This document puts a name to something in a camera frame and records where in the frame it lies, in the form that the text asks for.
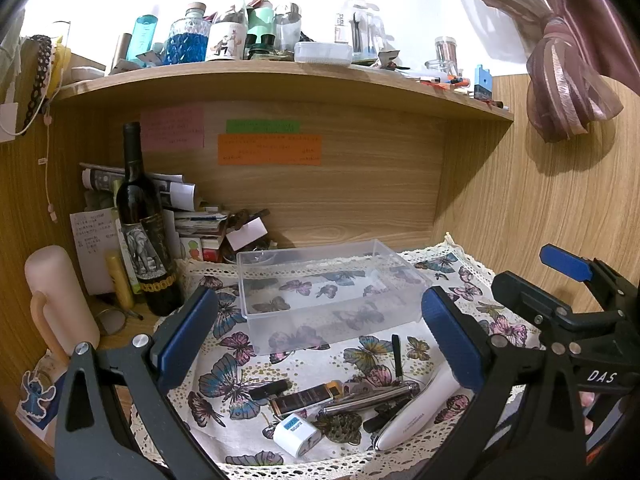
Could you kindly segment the person's right hand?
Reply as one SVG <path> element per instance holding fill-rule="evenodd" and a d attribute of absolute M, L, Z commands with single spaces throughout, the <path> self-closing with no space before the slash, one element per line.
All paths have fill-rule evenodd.
<path fill-rule="evenodd" d="M 582 410 L 587 414 L 590 408 L 593 406 L 597 396 L 593 392 L 581 391 L 579 393 L 580 404 L 582 404 Z M 585 434 L 591 434 L 593 430 L 593 421 L 588 417 L 584 417 L 584 429 Z"/>

